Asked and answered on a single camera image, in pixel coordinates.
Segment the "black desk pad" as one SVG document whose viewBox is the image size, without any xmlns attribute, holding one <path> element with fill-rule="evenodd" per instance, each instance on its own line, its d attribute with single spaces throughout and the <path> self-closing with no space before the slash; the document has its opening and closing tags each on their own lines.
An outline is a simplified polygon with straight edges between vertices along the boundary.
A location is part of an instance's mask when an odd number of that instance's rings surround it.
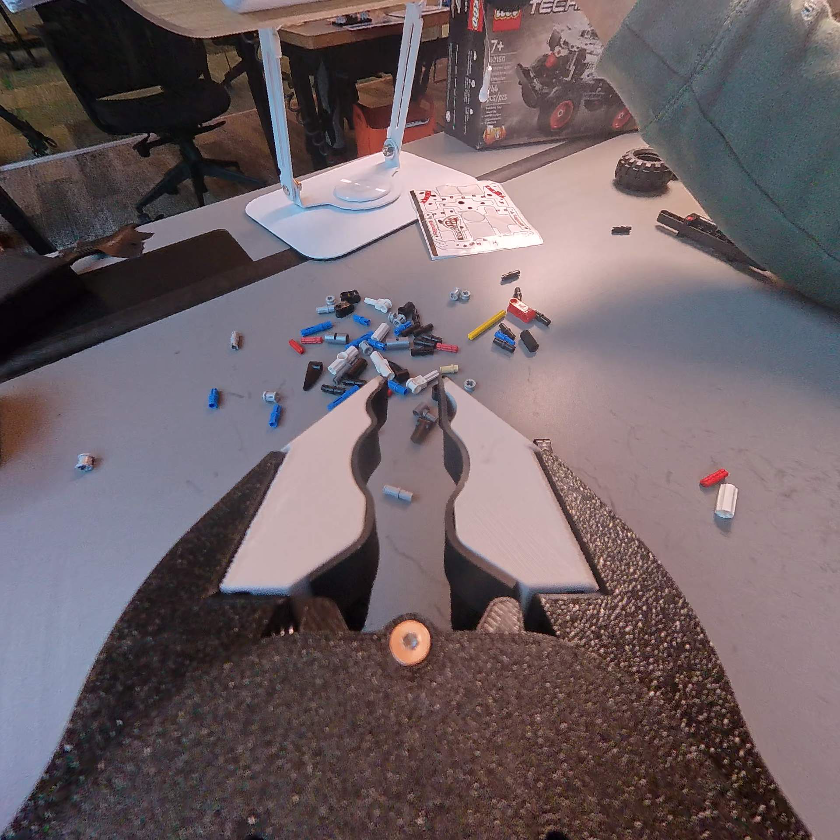
<svg viewBox="0 0 840 840">
<path fill-rule="evenodd" d="M 2 327 L 1 382 L 306 260 L 292 249 L 252 260 L 228 231 L 216 229 L 76 275 L 80 292 L 57 313 L 10 341 Z"/>
</svg>

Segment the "pile of small toy pieces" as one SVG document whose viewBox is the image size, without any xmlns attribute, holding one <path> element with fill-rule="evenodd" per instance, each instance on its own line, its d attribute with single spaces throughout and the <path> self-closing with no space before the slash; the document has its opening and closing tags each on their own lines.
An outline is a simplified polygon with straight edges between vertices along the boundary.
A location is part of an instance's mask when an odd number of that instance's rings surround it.
<svg viewBox="0 0 840 840">
<path fill-rule="evenodd" d="M 386 397 L 436 398 L 441 380 L 468 370 L 472 347 L 509 355 L 538 352 L 552 321 L 519 286 L 509 287 L 505 298 L 479 299 L 475 314 L 469 300 L 469 289 L 455 287 L 446 309 L 432 320 L 411 300 L 395 308 L 386 296 L 366 297 L 355 289 L 327 297 L 317 309 L 318 321 L 287 341 L 294 354 L 308 359 L 302 390 L 325 394 L 328 413 L 375 378 L 384 382 Z"/>
</svg>

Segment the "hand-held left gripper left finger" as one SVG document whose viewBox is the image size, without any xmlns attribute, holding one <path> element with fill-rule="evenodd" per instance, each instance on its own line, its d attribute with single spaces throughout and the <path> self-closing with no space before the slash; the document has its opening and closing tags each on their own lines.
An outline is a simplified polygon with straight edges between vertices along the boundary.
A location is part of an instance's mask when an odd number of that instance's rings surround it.
<svg viewBox="0 0 840 840">
<path fill-rule="evenodd" d="M 369 381 L 281 450 L 221 592 L 355 601 L 370 590 L 379 540 L 367 482 L 380 460 L 386 392 L 384 379 Z"/>
</svg>

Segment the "black office chair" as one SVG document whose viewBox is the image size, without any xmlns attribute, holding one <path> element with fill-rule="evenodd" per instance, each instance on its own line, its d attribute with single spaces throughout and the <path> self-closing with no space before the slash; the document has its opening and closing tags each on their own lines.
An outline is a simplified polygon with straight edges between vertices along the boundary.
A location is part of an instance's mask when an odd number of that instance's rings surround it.
<svg viewBox="0 0 840 840">
<path fill-rule="evenodd" d="M 134 149 L 149 157 L 163 144 L 178 146 L 182 161 L 137 203 L 145 208 L 191 181 L 199 206 L 205 176 L 261 187 L 236 161 L 207 159 L 195 137 L 229 108 L 230 97 L 210 76 L 201 40 L 153 24 L 120 1 L 57 1 L 37 7 L 42 39 L 90 120 L 112 135 L 145 133 Z"/>
</svg>

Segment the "grey desk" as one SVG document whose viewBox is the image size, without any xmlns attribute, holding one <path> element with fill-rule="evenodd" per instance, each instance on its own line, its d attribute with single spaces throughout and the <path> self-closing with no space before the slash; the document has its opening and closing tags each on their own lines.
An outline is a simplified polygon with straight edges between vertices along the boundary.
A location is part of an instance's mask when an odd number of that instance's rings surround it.
<svg viewBox="0 0 840 840">
<path fill-rule="evenodd" d="M 475 314 L 516 285 L 552 321 L 538 352 L 474 346 L 458 381 L 550 438 L 668 569 L 780 787 L 816 837 L 838 838 L 838 320 L 657 227 L 660 207 L 698 209 L 683 185 L 618 192 L 616 159 L 642 143 L 505 185 L 539 247 L 431 261 L 412 224 L 2 384 L 3 826 L 147 574 L 325 414 L 287 344 L 316 305 L 349 287 L 436 320 L 455 287 Z M 720 483 L 699 486 L 720 468 L 738 488 L 731 520 L 714 516 Z"/>
</svg>

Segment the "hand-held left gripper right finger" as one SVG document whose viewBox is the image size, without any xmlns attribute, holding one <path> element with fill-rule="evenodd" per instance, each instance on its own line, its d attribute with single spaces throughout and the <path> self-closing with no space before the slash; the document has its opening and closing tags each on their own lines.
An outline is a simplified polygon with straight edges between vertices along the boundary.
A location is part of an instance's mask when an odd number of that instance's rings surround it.
<svg viewBox="0 0 840 840">
<path fill-rule="evenodd" d="M 599 589 L 534 443 L 446 379 L 440 386 L 445 570 L 460 598 Z"/>
</svg>

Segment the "white black toy truck model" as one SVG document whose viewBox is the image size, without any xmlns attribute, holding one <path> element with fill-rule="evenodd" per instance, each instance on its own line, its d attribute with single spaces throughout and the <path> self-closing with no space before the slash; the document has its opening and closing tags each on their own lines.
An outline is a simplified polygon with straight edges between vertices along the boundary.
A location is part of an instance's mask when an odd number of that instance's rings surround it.
<svg viewBox="0 0 840 840">
<path fill-rule="evenodd" d="M 707 217 L 698 213 L 690 213 L 683 217 L 662 210 L 658 213 L 656 222 L 677 238 L 694 244 L 731 266 L 751 272 L 766 272 L 765 268 L 746 255 Z"/>
</svg>

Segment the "wooden table with black legs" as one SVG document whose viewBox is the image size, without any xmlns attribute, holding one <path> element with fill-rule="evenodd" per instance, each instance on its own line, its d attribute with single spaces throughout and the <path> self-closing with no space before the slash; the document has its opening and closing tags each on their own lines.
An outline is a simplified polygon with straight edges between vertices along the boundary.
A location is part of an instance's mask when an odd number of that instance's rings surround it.
<svg viewBox="0 0 840 840">
<path fill-rule="evenodd" d="M 375 114 L 384 131 L 394 96 L 403 11 L 317 20 L 279 32 L 296 165 L 304 172 L 356 155 L 354 106 Z"/>
</svg>

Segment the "toy truck set box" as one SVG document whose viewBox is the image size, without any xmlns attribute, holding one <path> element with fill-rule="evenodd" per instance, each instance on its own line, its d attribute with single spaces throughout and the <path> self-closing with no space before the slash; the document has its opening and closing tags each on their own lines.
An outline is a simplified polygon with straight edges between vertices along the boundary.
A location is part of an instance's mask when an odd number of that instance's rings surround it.
<svg viewBox="0 0 840 840">
<path fill-rule="evenodd" d="M 455 1 L 445 131 L 483 150 L 635 131 L 596 64 L 603 45 L 572 1 Z"/>
</svg>

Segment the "black toy tyre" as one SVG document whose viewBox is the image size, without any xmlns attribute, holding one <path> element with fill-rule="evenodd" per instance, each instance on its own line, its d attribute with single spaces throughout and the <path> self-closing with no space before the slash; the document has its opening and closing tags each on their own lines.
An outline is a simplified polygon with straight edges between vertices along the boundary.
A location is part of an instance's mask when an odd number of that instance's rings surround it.
<svg viewBox="0 0 840 840">
<path fill-rule="evenodd" d="M 614 183 L 626 192 L 660 194 L 677 176 L 658 153 L 640 148 L 624 153 L 616 163 Z"/>
</svg>

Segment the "sticker sheet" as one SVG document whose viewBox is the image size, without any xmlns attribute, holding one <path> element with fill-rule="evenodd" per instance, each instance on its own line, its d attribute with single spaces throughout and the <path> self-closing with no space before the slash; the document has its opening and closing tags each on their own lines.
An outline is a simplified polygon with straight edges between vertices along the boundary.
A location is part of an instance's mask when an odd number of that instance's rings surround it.
<svg viewBox="0 0 840 840">
<path fill-rule="evenodd" d="M 441 185 L 411 198 L 432 259 L 543 243 L 498 183 Z"/>
</svg>

